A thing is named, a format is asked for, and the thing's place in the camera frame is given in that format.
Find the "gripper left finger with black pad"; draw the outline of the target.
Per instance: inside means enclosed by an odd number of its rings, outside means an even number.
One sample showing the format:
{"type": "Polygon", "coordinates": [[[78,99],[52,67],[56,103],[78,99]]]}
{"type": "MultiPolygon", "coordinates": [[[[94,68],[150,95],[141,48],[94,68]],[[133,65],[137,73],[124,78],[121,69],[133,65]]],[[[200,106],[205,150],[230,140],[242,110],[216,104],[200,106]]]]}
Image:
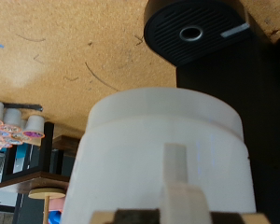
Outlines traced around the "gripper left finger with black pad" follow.
{"type": "Polygon", "coordinates": [[[159,209],[119,209],[96,211],[90,224],[160,224],[159,209]]]}

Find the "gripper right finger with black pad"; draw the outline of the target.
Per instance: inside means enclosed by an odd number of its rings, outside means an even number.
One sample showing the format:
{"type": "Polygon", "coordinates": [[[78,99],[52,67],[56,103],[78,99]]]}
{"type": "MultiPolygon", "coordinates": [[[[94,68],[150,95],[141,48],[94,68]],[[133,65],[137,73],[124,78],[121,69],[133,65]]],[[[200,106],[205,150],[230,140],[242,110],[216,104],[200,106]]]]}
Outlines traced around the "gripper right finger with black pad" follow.
{"type": "Polygon", "coordinates": [[[212,212],[211,218],[213,224],[271,224],[266,216],[259,213],[239,214],[212,212]]]}

